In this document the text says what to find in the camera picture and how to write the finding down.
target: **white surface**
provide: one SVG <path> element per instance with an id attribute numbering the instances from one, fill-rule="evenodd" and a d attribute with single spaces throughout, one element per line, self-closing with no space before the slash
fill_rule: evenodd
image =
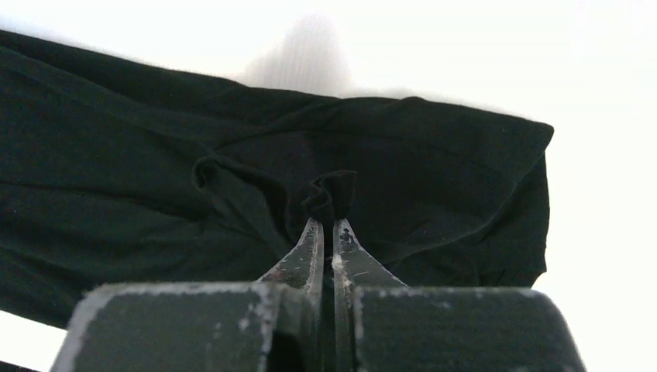
<path id="1" fill-rule="evenodd" d="M 552 124 L 549 272 L 535 289 L 589 371 L 657 370 L 655 2 L 93 3 L 0 0 L 0 28 L 245 84 L 421 95 Z M 64 337 L 9 315 L 0 329 L 0 359 L 37 370 Z"/>

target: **folded cloth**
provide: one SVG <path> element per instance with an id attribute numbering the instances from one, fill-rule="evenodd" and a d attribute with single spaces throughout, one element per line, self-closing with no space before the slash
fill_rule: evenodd
<path id="1" fill-rule="evenodd" d="M 309 217 L 347 217 L 409 285 L 529 287 L 546 270 L 543 123 L 0 31 L 0 128 L 0 308 L 52 326 L 104 283 L 255 280 Z"/>

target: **black cloth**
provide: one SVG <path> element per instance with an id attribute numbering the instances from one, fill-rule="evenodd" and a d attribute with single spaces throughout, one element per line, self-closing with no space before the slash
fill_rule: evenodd
<path id="1" fill-rule="evenodd" d="M 551 126 L 421 98 L 249 88 L 0 32 L 0 308 L 65 328 L 86 291 L 252 281 L 348 213 L 410 285 L 545 272 Z"/>

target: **black fabric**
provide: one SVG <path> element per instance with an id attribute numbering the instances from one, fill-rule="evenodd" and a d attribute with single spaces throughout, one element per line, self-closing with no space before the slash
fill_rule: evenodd
<path id="1" fill-rule="evenodd" d="M 251 281 L 310 215 L 411 285 L 533 285 L 539 122 L 421 98 L 249 88 L 0 32 L 0 308 L 64 328 L 86 291 Z"/>

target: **black shirt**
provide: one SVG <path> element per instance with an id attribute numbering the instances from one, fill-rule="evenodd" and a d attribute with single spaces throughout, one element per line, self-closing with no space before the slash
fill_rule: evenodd
<path id="1" fill-rule="evenodd" d="M 0 31 L 0 129 L 0 309 L 52 326 L 104 283 L 257 279 L 336 171 L 356 174 L 359 241 L 409 285 L 529 287 L 546 270 L 543 123 Z"/>

